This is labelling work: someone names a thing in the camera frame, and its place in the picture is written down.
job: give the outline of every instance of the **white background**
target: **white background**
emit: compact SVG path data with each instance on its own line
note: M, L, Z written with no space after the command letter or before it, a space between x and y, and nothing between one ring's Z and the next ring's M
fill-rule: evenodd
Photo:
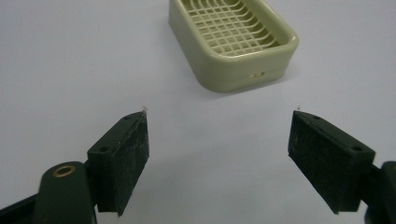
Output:
M150 158L125 214L100 223L363 223L336 216L288 157L292 111L396 159L396 1L268 0L300 46L280 80L203 88L168 1L0 2L0 207L148 109Z

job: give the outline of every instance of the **mounting hole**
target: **mounting hole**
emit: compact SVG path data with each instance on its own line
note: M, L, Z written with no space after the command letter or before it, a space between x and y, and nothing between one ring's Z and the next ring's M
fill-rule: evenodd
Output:
M107 152L109 150L109 148L108 147L100 147L98 150L100 152Z
M58 169L56 169L52 175L55 177L64 177L67 175L71 175L73 174L73 172L76 171L76 166L74 165L65 165L65 166L61 166Z
M361 147L352 147L352 149L355 151L363 151L363 148Z

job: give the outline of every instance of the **grid insert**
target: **grid insert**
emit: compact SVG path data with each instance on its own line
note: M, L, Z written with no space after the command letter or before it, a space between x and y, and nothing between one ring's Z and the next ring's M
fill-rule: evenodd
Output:
M192 21L216 53L240 56L279 46L241 0L183 0Z

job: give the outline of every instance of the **soap dish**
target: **soap dish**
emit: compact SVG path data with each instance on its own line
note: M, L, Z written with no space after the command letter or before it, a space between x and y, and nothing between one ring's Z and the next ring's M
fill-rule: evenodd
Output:
M170 0L169 23L211 91L282 77L298 46L297 34L262 0Z

